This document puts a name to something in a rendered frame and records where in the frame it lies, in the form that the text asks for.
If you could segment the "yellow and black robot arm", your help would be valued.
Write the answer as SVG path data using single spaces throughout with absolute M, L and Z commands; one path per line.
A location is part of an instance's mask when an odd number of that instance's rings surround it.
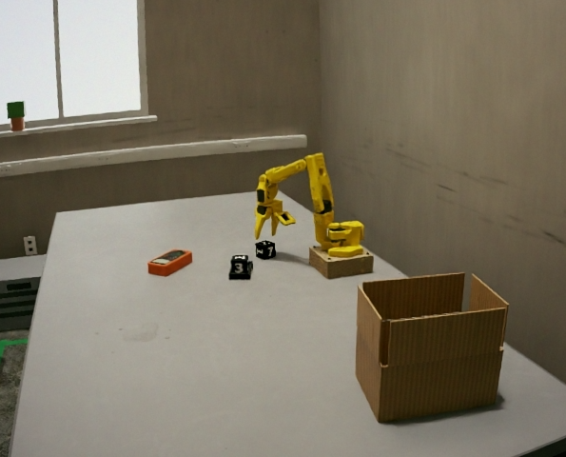
M 322 245 L 322 250 L 328 250 L 329 257 L 350 258 L 362 254 L 363 248 L 360 246 L 361 225 L 356 221 L 340 224 L 331 223 L 334 221 L 334 210 L 332 209 L 334 200 L 322 153 L 304 157 L 304 159 L 286 167 L 266 171 L 264 175 L 260 176 L 260 183 L 256 189 L 257 203 L 267 204 L 271 202 L 278 194 L 278 182 L 305 169 L 309 173 L 310 190 L 315 209 L 315 212 L 313 212 L 315 238 Z M 318 173 L 318 170 L 320 173 Z M 327 229 L 329 229 L 328 236 Z

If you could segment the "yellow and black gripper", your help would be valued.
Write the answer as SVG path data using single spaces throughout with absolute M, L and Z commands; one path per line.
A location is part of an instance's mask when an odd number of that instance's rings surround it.
M 288 213 L 288 211 L 283 211 L 283 201 L 273 199 L 267 204 L 257 203 L 255 207 L 255 216 L 257 216 L 256 226 L 255 226 L 255 238 L 258 240 L 260 238 L 261 230 L 265 220 L 269 220 L 271 216 L 271 227 L 272 236 L 276 234 L 279 221 L 284 225 L 288 226 L 295 224 L 296 220 Z

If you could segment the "orange digital multimeter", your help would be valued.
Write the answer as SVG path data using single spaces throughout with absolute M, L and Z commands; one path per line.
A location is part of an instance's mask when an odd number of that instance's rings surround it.
M 192 252 L 189 250 L 172 249 L 167 253 L 147 262 L 148 273 L 168 276 L 180 268 L 192 263 Z

